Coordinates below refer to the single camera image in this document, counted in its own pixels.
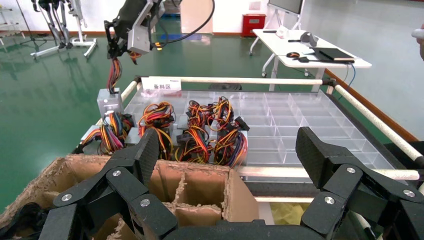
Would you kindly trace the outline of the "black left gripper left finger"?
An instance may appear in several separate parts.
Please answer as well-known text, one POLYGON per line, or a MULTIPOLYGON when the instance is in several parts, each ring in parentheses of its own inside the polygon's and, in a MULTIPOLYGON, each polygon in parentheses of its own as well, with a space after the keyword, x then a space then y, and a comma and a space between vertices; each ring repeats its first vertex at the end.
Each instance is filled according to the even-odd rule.
POLYGON ((163 240, 176 230, 176 217, 148 188, 158 157, 158 134, 148 129, 98 173, 60 193, 53 201, 53 238, 87 240, 116 214, 139 240, 163 240))

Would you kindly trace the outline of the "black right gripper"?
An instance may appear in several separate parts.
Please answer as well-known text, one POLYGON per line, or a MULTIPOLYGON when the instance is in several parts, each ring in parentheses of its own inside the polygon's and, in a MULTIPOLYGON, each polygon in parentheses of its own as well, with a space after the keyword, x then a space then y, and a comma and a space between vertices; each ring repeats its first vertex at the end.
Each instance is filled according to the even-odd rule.
POLYGON ((108 59, 121 57, 128 52, 128 32, 133 28, 133 24, 146 5, 148 5, 147 0, 126 0, 114 19, 114 24, 104 20, 104 30, 107 39, 106 56, 108 59), (116 42, 110 31, 113 26, 116 42))

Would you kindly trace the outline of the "person hand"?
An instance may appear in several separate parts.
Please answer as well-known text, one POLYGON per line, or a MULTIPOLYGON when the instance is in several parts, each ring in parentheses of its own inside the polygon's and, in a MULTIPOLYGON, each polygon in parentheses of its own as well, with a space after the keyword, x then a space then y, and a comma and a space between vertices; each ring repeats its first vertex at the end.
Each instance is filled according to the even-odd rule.
POLYGON ((411 36, 416 39, 419 46, 419 55, 424 60, 424 25, 412 31, 411 36))

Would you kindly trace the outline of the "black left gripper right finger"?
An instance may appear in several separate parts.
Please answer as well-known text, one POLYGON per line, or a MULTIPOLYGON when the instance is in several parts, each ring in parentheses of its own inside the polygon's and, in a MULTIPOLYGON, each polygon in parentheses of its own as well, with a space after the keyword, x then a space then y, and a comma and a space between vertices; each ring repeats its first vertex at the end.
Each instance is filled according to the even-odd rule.
POLYGON ((384 237, 424 235, 424 196, 417 189, 366 167, 346 147, 321 141, 309 127, 298 129, 295 151, 320 191, 301 217, 302 226, 332 237, 351 211, 384 237))

